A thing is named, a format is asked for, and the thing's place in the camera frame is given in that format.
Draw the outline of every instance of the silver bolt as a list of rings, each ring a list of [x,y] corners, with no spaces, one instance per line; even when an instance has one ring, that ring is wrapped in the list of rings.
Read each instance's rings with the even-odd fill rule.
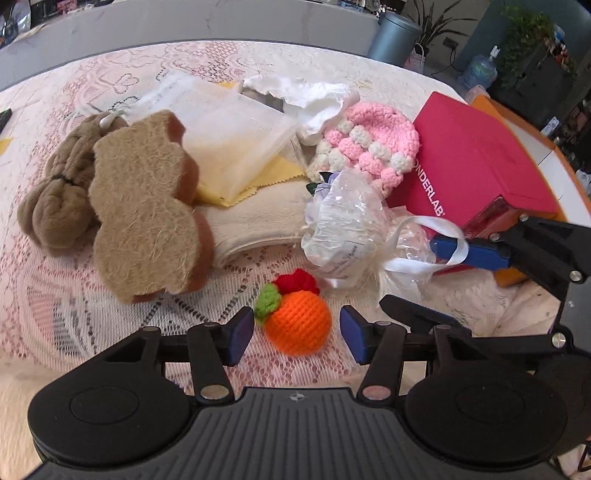
[[[552,345],[554,345],[554,348],[557,349],[561,349],[564,348],[564,346],[566,345],[566,337],[564,336],[563,333],[555,333],[552,336]]]
[[[223,385],[208,385],[201,389],[200,394],[205,400],[221,400],[226,398],[230,391]]]
[[[363,389],[362,394],[368,400],[380,401],[386,400],[386,398],[392,395],[392,392],[388,387],[383,387],[381,385],[370,385]]]
[[[579,283],[583,279],[583,274],[579,270],[573,270],[569,277],[573,282]]]

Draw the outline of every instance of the pink and white crocheted pouch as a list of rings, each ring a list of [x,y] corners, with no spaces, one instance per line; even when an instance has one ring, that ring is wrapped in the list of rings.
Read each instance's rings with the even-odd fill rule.
[[[322,181],[321,171],[354,167],[365,172],[386,198],[413,169],[419,146],[417,130],[402,113],[380,103],[360,102],[345,111],[335,129],[324,132],[306,174]]]

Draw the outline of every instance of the electrical outlet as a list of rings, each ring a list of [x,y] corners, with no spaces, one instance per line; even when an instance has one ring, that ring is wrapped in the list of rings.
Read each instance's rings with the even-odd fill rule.
[[[450,48],[451,50],[457,50],[457,46],[459,45],[459,43],[455,40],[452,40],[449,37],[446,37],[445,40],[443,40],[443,46]]]

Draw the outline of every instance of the floral lace pattern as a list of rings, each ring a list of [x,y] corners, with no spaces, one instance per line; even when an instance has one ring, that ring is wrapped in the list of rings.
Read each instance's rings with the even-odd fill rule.
[[[43,175],[59,142],[88,114],[129,104],[172,70],[211,82],[232,82],[256,73],[278,73],[346,82],[363,100],[390,104],[414,119],[433,91],[458,98],[427,77],[372,60],[317,48],[243,41],[194,41],[106,53],[40,74],[0,93],[13,116],[3,132],[13,137],[0,157],[0,349],[11,356],[67,371],[146,325],[163,334],[184,333],[205,321],[228,320],[253,305],[260,286],[305,264],[298,247],[281,245],[240,255],[214,270],[207,286],[188,295],[162,294],[144,304],[118,303],[102,284],[90,239],[72,256],[45,256],[20,232],[17,206]],[[501,289],[490,274],[470,271],[437,277],[426,305],[455,315],[480,335],[498,327],[516,289]],[[368,281],[352,292],[326,295],[333,331],[326,347],[307,358],[279,354],[260,330],[236,368],[236,389],[325,384],[360,373],[338,329],[342,305],[378,320],[377,288]],[[168,376],[190,388],[187,365],[169,365]]]

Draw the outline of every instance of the trash can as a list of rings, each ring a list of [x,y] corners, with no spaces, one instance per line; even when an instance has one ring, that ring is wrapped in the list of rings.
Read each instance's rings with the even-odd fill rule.
[[[379,29],[369,48],[368,58],[404,66],[423,29],[412,20],[394,12],[381,14],[378,24]]]

